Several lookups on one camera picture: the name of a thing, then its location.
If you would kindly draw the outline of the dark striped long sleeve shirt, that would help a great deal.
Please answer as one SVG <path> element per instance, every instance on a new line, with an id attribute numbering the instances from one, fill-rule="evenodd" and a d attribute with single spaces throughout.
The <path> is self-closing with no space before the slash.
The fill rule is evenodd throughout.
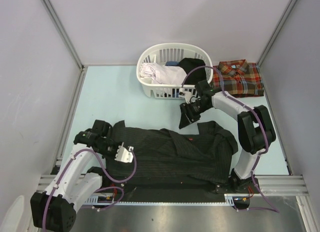
<path id="1" fill-rule="evenodd" d="M 197 124 L 198 134 L 179 134 L 168 129 L 113 127 L 112 139 L 132 146 L 137 167 L 106 158 L 106 168 L 115 179 L 133 175 L 131 182 L 155 178 L 194 178 L 217 184 L 228 181 L 232 156 L 238 144 L 231 132 L 215 121 Z"/>

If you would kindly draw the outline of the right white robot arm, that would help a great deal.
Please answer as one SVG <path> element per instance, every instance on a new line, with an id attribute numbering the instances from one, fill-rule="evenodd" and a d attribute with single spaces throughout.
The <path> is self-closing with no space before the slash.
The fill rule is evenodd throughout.
<path id="1" fill-rule="evenodd" d="M 264 105 L 252 107 L 224 91 L 223 88 L 211 88 L 207 81 L 195 85 L 198 97 L 190 91 L 180 88 L 178 95 L 185 99 L 180 107 L 179 128 L 185 128 L 201 118 L 201 113 L 214 108 L 221 110 L 237 121 L 238 140 L 241 153 L 238 162 L 231 171 L 229 183 L 236 193 L 249 188 L 258 188 L 255 169 L 260 157 L 266 154 L 269 146 L 276 140 L 275 129 L 268 109 Z"/>

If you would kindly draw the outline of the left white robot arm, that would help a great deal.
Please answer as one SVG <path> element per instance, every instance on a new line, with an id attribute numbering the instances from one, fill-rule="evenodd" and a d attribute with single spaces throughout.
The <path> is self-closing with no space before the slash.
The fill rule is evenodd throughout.
<path id="1" fill-rule="evenodd" d="M 30 199 L 33 225 L 43 231 L 69 232 L 77 212 L 95 192 L 105 192 L 112 184 L 103 164 L 92 166 L 79 181 L 91 159 L 114 156 L 118 143 L 111 138 L 113 127 L 106 121 L 95 120 L 91 128 L 79 132 L 68 161 L 60 168 L 43 192 Z"/>

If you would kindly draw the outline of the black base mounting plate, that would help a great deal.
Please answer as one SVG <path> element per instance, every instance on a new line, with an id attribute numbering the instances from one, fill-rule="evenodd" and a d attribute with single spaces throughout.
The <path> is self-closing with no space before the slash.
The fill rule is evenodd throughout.
<path id="1" fill-rule="evenodd" d="M 111 188 L 101 192 L 107 198 L 100 197 L 99 203 L 115 202 L 167 202 L 167 203 L 204 203 L 222 202 L 225 194 L 243 194 L 246 200 L 258 193 L 252 181 L 244 183 L 228 181 L 216 183 L 206 180 L 192 178 L 190 176 L 180 177 L 133 177 L 124 183 L 103 182 L 102 187 L 120 187 L 124 191 Z"/>

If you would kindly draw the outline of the white shirt in basket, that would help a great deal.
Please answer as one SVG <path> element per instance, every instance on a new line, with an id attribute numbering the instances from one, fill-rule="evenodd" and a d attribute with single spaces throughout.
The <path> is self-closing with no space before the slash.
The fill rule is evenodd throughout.
<path id="1" fill-rule="evenodd" d="M 138 69 L 138 77 L 147 84 L 181 85 L 187 74 L 179 66 L 158 63 L 143 63 Z"/>

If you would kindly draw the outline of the blue garment in basket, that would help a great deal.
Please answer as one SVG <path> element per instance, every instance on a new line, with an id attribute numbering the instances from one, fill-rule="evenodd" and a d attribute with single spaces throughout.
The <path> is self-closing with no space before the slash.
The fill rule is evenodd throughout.
<path id="1" fill-rule="evenodd" d="M 165 66 L 170 66 L 170 67 L 176 67 L 178 65 L 179 65 L 179 62 L 177 62 L 177 61 L 167 61 L 165 63 Z"/>

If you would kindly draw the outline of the red plaid folded shirt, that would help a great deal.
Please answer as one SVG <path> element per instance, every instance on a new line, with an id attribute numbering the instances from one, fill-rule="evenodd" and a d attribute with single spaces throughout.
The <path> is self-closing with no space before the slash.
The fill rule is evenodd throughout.
<path id="1" fill-rule="evenodd" d="M 213 88 L 221 86 L 219 75 L 222 75 L 224 90 L 236 98 L 264 96 L 265 87 L 257 63 L 245 59 L 219 62 L 213 67 L 210 82 Z"/>

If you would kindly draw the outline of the right aluminium corner post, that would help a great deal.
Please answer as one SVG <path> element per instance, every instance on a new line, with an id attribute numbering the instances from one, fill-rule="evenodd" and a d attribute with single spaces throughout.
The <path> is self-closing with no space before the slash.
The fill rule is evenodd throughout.
<path id="1" fill-rule="evenodd" d="M 291 12 L 293 11 L 293 9 L 295 8 L 295 5 L 297 4 L 298 0 L 289 0 L 287 6 L 285 7 L 285 10 L 283 11 L 278 23 L 276 24 L 275 29 L 273 30 L 271 37 L 269 38 L 266 46 L 264 47 L 258 61 L 257 64 L 259 67 L 261 67 L 268 55 L 268 53 L 270 52 L 272 46 L 274 45 L 277 37 L 279 36 L 280 32 L 282 31 L 286 21 L 288 20 Z"/>

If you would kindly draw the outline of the aluminium corner post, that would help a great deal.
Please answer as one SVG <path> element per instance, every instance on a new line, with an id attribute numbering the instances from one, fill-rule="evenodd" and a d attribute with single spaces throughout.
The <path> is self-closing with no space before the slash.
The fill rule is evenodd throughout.
<path id="1" fill-rule="evenodd" d="M 80 69 L 80 71 L 82 71 L 84 69 L 84 65 L 81 62 L 81 59 L 78 55 L 78 53 L 76 52 L 76 49 L 57 13 L 57 11 L 54 8 L 53 3 L 51 2 L 51 0 L 40 0 L 45 8 L 45 10 L 47 11 L 54 27 L 56 28 L 61 40 L 63 41 L 66 49 L 68 50 L 71 58 L 73 59 L 74 63 L 76 64 L 76 66 Z"/>
<path id="2" fill-rule="evenodd" d="M 298 0 L 289 0 L 287 6 L 285 7 L 285 10 L 283 11 L 278 23 L 276 24 L 275 29 L 273 30 L 271 37 L 269 38 L 266 46 L 264 47 L 258 61 L 257 64 L 259 67 L 261 67 L 268 55 L 268 53 L 270 52 L 272 46 L 274 45 L 277 37 L 279 36 L 280 32 L 282 31 L 286 21 L 288 20 L 291 12 L 293 11 L 293 9 L 295 8 L 295 5 L 297 4 Z"/>

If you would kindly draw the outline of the left aluminium corner post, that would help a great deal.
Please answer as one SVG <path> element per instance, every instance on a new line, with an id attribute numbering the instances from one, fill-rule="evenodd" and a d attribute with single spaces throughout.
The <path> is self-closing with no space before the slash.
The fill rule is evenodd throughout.
<path id="1" fill-rule="evenodd" d="M 61 40 L 63 41 L 66 49 L 68 50 L 71 58 L 73 59 L 74 63 L 76 64 L 76 66 L 80 69 L 80 71 L 82 71 L 84 69 L 84 65 L 81 62 L 81 59 L 78 55 L 78 53 L 76 52 L 76 49 L 57 13 L 57 11 L 54 8 L 53 3 L 51 2 L 51 0 L 40 0 L 45 8 L 45 10 L 47 11 L 54 27 L 56 28 Z"/>

